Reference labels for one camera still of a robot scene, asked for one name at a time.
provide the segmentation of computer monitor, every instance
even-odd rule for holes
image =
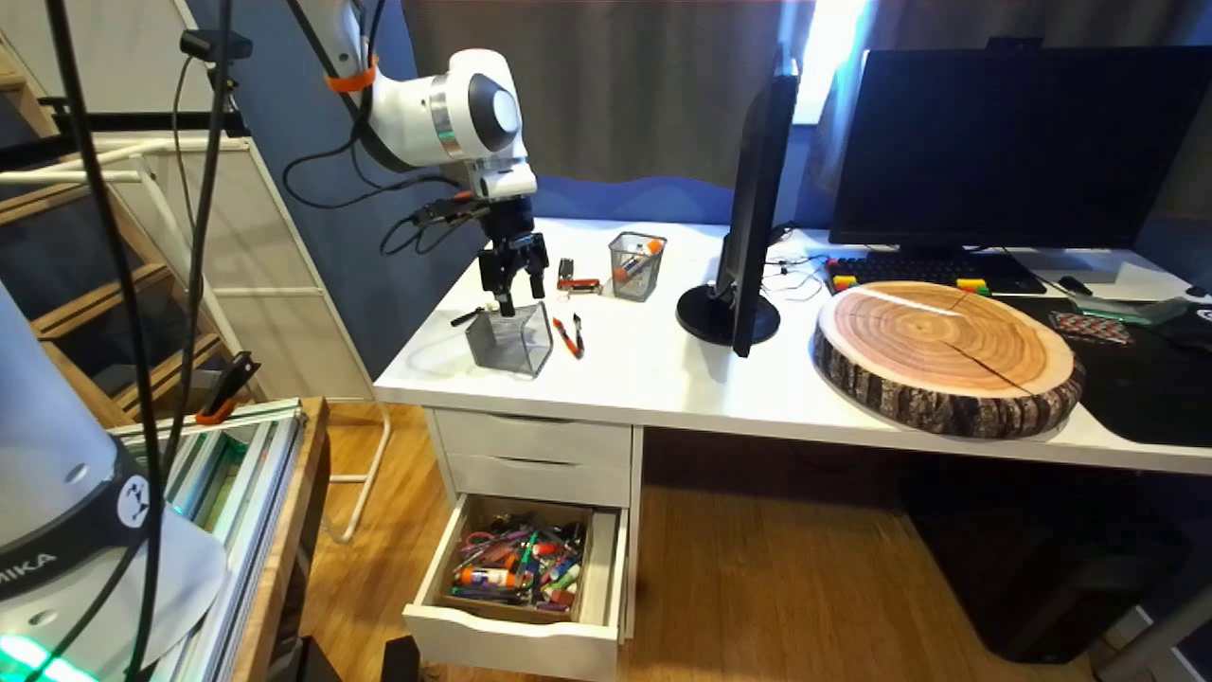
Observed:
[[[1132,248],[1212,51],[874,51],[830,241]]]
[[[752,102],[715,281],[678,298],[683,329],[714,344],[730,344],[736,355],[752,355],[752,344],[781,329],[781,311],[763,298],[763,270],[764,248],[772,241],[797,86],[797,67],[781,60]]]

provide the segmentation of wooden floor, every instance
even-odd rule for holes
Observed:
[[[374,425],[331,425],[339,470],[374,447]],[[341,522],[353,490],[331,490]],[[406,637],[446,522],[422,412],[398,425],[384,483],[353,547],[322,537],[305,628],[341,680],[374,682],[384,643]],[[515,680],[423,667],[423,680]],[[1018,667],[966,625],[913,522],[894,505],[752,496],[664,474],[645,484],[635,637],[621,680],[813,680],[813,682],[1068,682],[1089,658]]]

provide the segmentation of desk drawer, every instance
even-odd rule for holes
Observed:
[[[630,507],[634,430],[431,409],[450,493]]]
[[[604,513],[592,522],[580,618],[575,622],[507,622],[481,618],[457,606],[443,606],[446,563],[462,537],[462,528],[478,496],[457,496],[443,543],[423,574],[416,599],[406,606],[411,633],[422,643],[423,664],[494,667],[551,680],[614,680],[621,643],[621,596],[630,520],[624,513]]]

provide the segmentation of white desk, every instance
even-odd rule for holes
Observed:
[[[1106,432],[1084,407],[1046,436],[1036,438],[947,438],[894,425],[841,390],[835,390],[807,355],[825,288],[768,293],[781,306],[772,341],[754,344],[745,360],[730,350],[704,344],[678,326],[678,294],[715,274],[724,226],[678,222],[567,222],[537,221],[551,260],[575,258],[580,278],[611,281],[608,248],[616,230],[667,235],[661,288],[648,305],[608,294],[558,293],[551,270],[551,316],[582,318],[589,353],[575,360],[561,341],[542,375],[484,371],[475,364],[462,329],[450,318],[481,306],[490,294],[470,270],[446,298],[430,316],[413,341],[378,375],[384,402],[416,402],[431,418],[441,470],[446,490],[462,502],[494,496],[547,496],[571,505],[608,505],[621,513],[616,561],[624,576],[614,581],[611,618],[580,625],[551,657],[551,633],[533,625],[478,622],[466,615],[431,610],[435,567],[406,610],[430,658],[456,658],[478,667],[597,680],[614,664],[611,640],[630,633],[635,536],[639,536],[639,470],[648,430],[736,432],[772,438],[813,438],[847,447],[894,447],[933,456],[980,456],[1061,467],[1110,470],[1168,470],[1212,474],[1212,451],[1129,443]],[[1080,258],[1095,294],[1168,298],[1182,294],[1182,281],[1159,274],[1144,258],[1123,255],[1024,255],[1048,278],[1048,265],[1072,270]]]

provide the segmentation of robotic arm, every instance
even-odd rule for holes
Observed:
[[[345,94],[364,148],[398,171],[462,168],[470,196],[441,200],[435,221],[481,221],[490,241],[478,255],[481,288],[499,316],[515,316],[510,281],[531,274],[531,294],[542,298],[551,265],[533,230],[531,195],[537,188],[524,144],[524,107],[510,67],[494,51],[457,51],[441,76],[389,81],[366,67],[358,8],[305,8],[291,0],[305,34],[322,57],[335,92]]]

